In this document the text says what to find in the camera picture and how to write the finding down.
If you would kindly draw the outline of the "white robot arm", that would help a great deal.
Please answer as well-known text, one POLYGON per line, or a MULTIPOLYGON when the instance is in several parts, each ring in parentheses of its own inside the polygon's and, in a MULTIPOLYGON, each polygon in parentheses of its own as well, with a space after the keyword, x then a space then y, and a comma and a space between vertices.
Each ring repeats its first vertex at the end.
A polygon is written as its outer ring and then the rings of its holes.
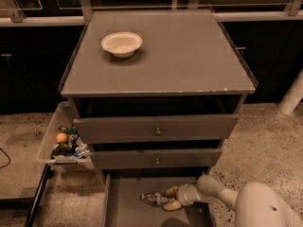
POLYGON ((184 183, 165 192, 166 211, 195 202, 219 200, 235 212, 235 227, 303 227, 303 220, 277 192, 265 183, 251 182, 232 190, 207 174, 195 183, 184 183))

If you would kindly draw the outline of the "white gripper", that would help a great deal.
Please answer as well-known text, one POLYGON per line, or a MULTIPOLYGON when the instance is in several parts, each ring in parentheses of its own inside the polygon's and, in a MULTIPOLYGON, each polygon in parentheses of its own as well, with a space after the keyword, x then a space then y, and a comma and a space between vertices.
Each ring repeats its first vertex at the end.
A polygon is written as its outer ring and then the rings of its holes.
POLYGON ((203 195, 198 190, 197 185, 195 183, 185 183, 180 185, 179 187, 174 186, 165 191, 164 195, 167 198, 171 199, 168 203, 163 206, 165 211, 175 211, 184 206, 189 206, 194 202, 202 202, 203 195))

